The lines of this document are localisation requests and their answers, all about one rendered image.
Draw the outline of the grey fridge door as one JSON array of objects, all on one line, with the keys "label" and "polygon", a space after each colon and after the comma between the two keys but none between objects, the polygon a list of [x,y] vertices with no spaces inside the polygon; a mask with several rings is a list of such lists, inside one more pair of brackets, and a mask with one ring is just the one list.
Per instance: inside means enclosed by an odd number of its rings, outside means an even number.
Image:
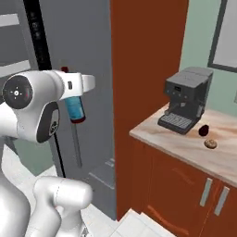
[{"label": "grey fridge door", "polygon": [[82,168],[78,167],[66,105],[50,142],[57,173],[86,176],[114,156],[113,92],[109,0],[23,0],[39,69],[68,67],[95,76],[84,94],[86,119],[76,124]]}]

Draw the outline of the dark-framed window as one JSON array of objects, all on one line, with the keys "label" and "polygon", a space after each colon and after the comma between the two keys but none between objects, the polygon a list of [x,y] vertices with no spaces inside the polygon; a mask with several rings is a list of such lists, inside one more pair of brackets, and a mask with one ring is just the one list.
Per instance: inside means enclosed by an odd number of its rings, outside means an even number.
[{"label": "dark-framed window", "polygon": [[221,0],[207,66],[237,73],[237,0]]}]

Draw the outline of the grey fridge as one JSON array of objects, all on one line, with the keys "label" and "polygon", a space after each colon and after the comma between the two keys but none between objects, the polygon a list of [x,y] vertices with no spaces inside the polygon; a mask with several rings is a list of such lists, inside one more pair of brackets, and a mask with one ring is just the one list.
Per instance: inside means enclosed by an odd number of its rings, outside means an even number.
[{"label": "grey fridge", "polygon": [[0,88],[24,69],[69,68],[92,74],[82,98],[86,119],[74,125],[64,104],[56,137],[46,143],[10,140],[33,176],[50,167],[94,189],[93,204],[117,216],[109,0],[0,0]]}]

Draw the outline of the white fridge shelf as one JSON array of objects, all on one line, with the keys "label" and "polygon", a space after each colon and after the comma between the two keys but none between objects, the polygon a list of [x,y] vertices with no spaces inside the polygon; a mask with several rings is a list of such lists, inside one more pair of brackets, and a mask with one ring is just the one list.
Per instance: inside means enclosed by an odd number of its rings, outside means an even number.
[{"label": "white fridge shelf", "polygon": [[17,14],[0,15],[0,28],[14,25],[19,25],[19,17]]},{"label": "white fridge shelf", "polygon": [[29,60],[19,61],[17,63],[0,66],[0,78],[9,76],[31,68]]}]

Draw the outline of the grey coffee machine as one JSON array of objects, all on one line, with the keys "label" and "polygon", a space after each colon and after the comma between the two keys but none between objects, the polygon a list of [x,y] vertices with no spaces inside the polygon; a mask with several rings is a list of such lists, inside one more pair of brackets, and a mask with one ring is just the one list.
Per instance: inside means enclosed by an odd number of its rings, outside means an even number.
[{"label": "grey coffee machine", "polygon": [[168,109],[157,124],[179,134],[186,134],[202,117],[213,70],[200,67],[183,69],[165,82]]}]

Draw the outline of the brown cabinet door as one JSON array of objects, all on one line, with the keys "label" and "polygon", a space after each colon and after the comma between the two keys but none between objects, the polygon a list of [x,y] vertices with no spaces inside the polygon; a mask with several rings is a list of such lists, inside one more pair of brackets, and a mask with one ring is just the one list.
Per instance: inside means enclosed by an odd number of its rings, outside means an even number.
[{"label": "brown cabinet door", "polygon": [[[218,190],[223,186],[230,192],[219,216],[214,214],[218,201]],[[199,237],[237,237],[237,188],[221,182],[214,194],[214,201],[207,212]]]},{"label": "brown cabinet door", "polygon": [[[148,194],[144,211],[177,237],[199,237],[213,201],[217,180],[178,158],[146,146]],[[213,180],[205,206],[200,199],[206,178]]]}]

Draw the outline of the blue-labelled beer bottle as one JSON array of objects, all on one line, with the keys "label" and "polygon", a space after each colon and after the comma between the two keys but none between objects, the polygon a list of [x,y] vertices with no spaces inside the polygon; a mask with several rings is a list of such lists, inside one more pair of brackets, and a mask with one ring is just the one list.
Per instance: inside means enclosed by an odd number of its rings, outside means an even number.
[{"label": "blue-labelled beer bottle", "polygon": [[86,117],[79,96],[67,98],[65,103],[72,123],[77,124],[85,121]]}]

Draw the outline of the tall brown cabinet panel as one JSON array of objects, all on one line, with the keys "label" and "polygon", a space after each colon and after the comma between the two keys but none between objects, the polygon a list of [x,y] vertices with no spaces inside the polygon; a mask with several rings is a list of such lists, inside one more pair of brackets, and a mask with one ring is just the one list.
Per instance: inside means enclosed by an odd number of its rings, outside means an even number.
[{"label": "tall brown cabinet panel", "polygon": [[110,0],[117,219],[132,197],[129,131],[168,102],[167,77],[179,70],[189,0]]}]

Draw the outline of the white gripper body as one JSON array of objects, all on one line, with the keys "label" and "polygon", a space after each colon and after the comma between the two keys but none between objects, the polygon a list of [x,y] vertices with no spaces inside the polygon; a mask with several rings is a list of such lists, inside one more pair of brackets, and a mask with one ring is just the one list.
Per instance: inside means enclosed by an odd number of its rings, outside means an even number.
[{"label": "white gripper body", "polygon": [[87,93],[95,87],[95,76],[81,75],[82,91]]}]

